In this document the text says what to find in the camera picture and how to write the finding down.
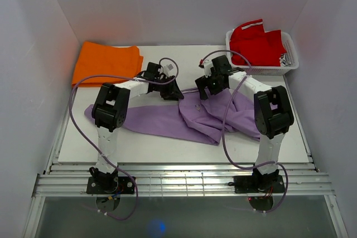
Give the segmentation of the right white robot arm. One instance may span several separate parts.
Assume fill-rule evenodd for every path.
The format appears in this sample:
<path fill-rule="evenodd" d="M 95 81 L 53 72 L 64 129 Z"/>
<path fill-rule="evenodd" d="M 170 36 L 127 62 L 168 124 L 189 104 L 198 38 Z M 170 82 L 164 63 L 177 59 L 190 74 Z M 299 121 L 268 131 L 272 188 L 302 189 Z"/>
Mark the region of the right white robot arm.
<path fill-rule="evenodd" d="M 204 57 L 200 63 L 204 75 L 196 79 L 201 100 L 216 95 L 225 89 L 241 92 L 254 105 L 254 123 L 260 133 L 259 151 L 251 176 L 237 180 L 244 192 L 250 190 L 264 192 L 274 184 L 283 185 L 278 170 L 278 157 L 281 144 L 294 116 L 283 86 L 271 87 L 249 75 L 239 67 L 232 67 L 225 55 L 212 60 Z"/>

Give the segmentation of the purple trousers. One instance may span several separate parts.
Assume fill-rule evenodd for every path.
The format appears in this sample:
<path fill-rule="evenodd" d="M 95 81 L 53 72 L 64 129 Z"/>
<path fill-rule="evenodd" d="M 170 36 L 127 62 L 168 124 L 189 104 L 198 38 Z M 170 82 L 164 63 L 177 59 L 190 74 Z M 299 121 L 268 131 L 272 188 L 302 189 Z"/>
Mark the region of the purple trousers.
<path fill-rule="evenodd" d="M 175 105 L 129 108 L 123 128 L 141 134 L 219 145 L 221 131 L 240 132 L 259 140 L 254 105 L 241 93 L 225 89 L 201 100 L 197 89 L 187 89 Z"/>

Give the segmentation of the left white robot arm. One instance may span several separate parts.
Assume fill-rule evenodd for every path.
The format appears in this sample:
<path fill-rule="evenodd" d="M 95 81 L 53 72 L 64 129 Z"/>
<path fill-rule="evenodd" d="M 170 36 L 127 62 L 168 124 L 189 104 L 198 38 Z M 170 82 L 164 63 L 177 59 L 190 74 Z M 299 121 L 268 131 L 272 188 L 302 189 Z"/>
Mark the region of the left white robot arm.
<path fill-rule="evenodd" d="M 180 91 L 173 68 L 176 64 L 161 65 L 150 62 L 147 69 L 121 84 L 104 83 L 93 105 L 91 116 L 98 133 L 98 159 L 90 174 L 106 193 L 118 188 L 118 170 L 113 167 L 117 153 L 118 130 L 124 124 L 129 101 L 153 91 L 163 100 L 180 100 Z"/>

